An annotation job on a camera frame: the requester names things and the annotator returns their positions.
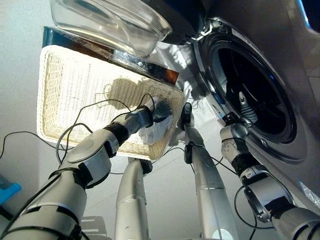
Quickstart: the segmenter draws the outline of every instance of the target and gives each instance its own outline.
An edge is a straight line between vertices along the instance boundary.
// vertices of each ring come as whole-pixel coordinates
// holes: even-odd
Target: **transparent bowl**
[[[51,14],[60,29],[142,57],[172,31],[140,0],[51,0]]]

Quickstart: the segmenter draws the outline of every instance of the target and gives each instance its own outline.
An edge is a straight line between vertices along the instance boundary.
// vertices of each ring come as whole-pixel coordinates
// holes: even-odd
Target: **wire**
[[[257,227],[258,223],[257,223],[257,218],[256,218],[256,215],[253,213],[253,217],[254,217],[254,226]],[[256,232],[257,229],[253,229],[250,237],[249,237],[249,240],[252,240],[252,238],[254,237],[254,234]]]
[[[180,149],[180,150],[182,150],[183,152],[185,152],[185,150],[184,150],[183,148],[181,148],[181,147],[174,147],[174,148],[170,148],[168,151],[166,151],[166,152],[162,155],[162,157],[163,157],[164,155],[166,155],[167,153],[171,152],[172,150],[175,150],[175,149]]]
[[[122,174],[124,174],[124,172],[110,172],[110,174],[114,174],[114,175],[122,175]]]
[[[192,164],[190,164],[190,166],[191,166],[191,169],[192,169],[193,174],[195,174],[194,167],[192,166]]]
[[[218,161],[217,159],[215,159],[214,157],[212,157],[212,156],[210,156],[210,158],[212,158],[213,160],[215,160],[215,161],[217,161],[218,163],[217,164],[215,164],[215,166],[217,166],[218,164],[221,164],[222,166],[224,166],[226,169],[228,169],[231,173],[233,173],[233,174],[235,174],[235,175],[237,175],[238,176],[238,174],[235,172],[235,171],[233,171],[233,170],[231,170],[229,167],[227,167],[226,165],[224,165],[221,161],[222,161],[222,159],[224,159],[223,157],[221,158],[221,160],[220,161]]]
[[[247,223],[239,214],[238,212],[238,209],[237,209],[237,198],[238,198],[238,195],[240,193],[240,191],[242,189],[244,189],[245,187],[244,186],[241,186],[235,193],[235,196],[234,196],[234,200],[233,200],[233,206],[234,206],[234,210],[235,210],[235,213],[236,215],[238,216],[238,218],[247,226],[251,227],[251,228],[254,228],[254,229],[273,229],[274,227],[273,226],[268,226],[268,227],[259,227],[259,226],[253,226],[249,223]]]
[[[90,238],[83,231],[81,231],[81,235],[84,237],[84,239],[90,240]]]
[[[82,107],[82,108],[80,109],[78,115],[76,116],[75,121],[74,121],[73,124],[76,124],[76,123],[77,123],[77,121],[78,121],[78,119],[79,119],[79,117],[80,117],[80,114],[81,114],[81,112],[82,112],[83,109],[88,108],[88,107],[91,107],[91,106],[94,106],[94,105],[97,105],[97,104],[100,104],[100,103],[103,103],[103,102],[108,102],[108,101],[115,101],[115,102],[121,103],[123,106],[125,106],[126,109],[129,110],[129,112],[131,112],[130,108],[129,108],[126,104],[124,104],[122,101],[117,100],[117,99],[106,99],[106,100],[98,101],[98,102],[95,102],[95,103],[92,103],[92,104],[89,104],[89,105],[87,105],[87,106]]]
[[[22,134],[22,133],[31,134],[31,135],[37,137],[38,139],[40,139],[43,143],[47,144],[49,147],[56,149],[56,146],[53,146],[53,145],[49,144],[48,142],[43,140],[39,135],[37,135],[37,134],[35,134],[35,133],[31,132],[31,131],[13,131],[13,132],[10,132],[7,135],[5,135],[5,137],[3,139],[2,151],[1,151],[0,159],[3,157],[4,152],[5,152],[5,144],[6,144],[7,137],[12,135],[12,134]],[[62,145],[60,145],[60,146],[61,146],[61,148],[59,148],[59,150],[64,151],[65,150],[64,147]]]
[[[70,131],[70,130],[72,131],[72,129],[73,129],[74,127],[79,126],[79,125],[84,126],[90,133],[92,133],[92,130],[91,130],[87,125],[85,125],[85,124],[82,123],[82,122],[76,123],[76,124],[68,127],[68,129],[65,130],[65,131],[62,133],[62,135],[61,135],[61,136],[59,137],[59,139],[58,139],[58,142],[56,143],[55,155],[56,155],[56,159],[58,160],[58,162],[59,162],[60,165],[62,164],[62,161],[61,161],[61,159],[60,159],[60,155],[59,155],[59,151],[58,151],[58,146],[60,145],[61,140],[62,140],[63,137],[67,134],[67,132]]]
[[[48,187],[50,187],[60,177],[60,175],[61,175],[61,173],[59,172],[51,181],[49,181],[43,188],[41,188],[39,191],[37,191],[35,195],[33,195],[31,198],[29,198],[28,201],[25,202],[25,204],[20,208],[20,210],[16,213],[16,215],[14,215],[14,217],[11,219],[9,224],[6,226],[0,239],[3,239],[5,237],[5,235],[8,234],[8,230],[11,228],[11,226],[14,224],[14,222],[18,219],[18,217],[23,212],[23,210],[26,207],[28,207],[31,204],[31,202],[33,202],[33,200],[35,200],[44,190],[46,190]]]

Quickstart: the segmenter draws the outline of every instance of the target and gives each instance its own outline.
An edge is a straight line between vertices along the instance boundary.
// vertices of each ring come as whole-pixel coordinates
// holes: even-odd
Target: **silver cylinder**
[[[234,215],[215,163],[199,132],[192,126],[186,126],[185,132],[186,142],[196,144],[192,146],[192,163],[202,237],[238,240]]]
[[[115,239],[149,239],[143,169],[139,159],[130,159],[116,199]]]

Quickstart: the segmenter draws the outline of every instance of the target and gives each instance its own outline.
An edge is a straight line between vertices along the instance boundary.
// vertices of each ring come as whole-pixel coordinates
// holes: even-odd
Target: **wicker basket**
[[[172,125],[162,139],[153,145],[144,145],[139,135],[133,134],[119,148],[118,154],[156,160],[162,156],[180,117],[185,103],[183,92],[68,48],[46,46],[40,55],[37,133],[42,139],[56,143],[60,135],[73,125],[82,107],[105,99],[117,99],[134,110],[146,93],[169,102],[173,114]],[[85,108],[77,122],[85,123],[94,131],[127,111],[121,103],[103,102]],[[69,144],[76,145],[88,134],[84,127],[75,127],[70,134]]]

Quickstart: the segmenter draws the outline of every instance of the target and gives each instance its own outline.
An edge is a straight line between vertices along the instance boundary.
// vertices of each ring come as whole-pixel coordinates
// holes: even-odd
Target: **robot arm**
[[[162,105],[165,105],[164,101],[156,103],[155,110]],[[131,134],[157,120],[158,116],[152,110],[142,106],[120,115],[74,147],[59,169],[26,203],[1,239],[81,239],[80,222],[87,201],[86,189],[108,177],[110,158]]]
[[[222,128],[221,152],[244,185],[244,194],[257,219],[272,222],[282,239],[318,239],[320,217],[294,205],[289,191],[249,152],[247,134],[248,129],[242,123]]]

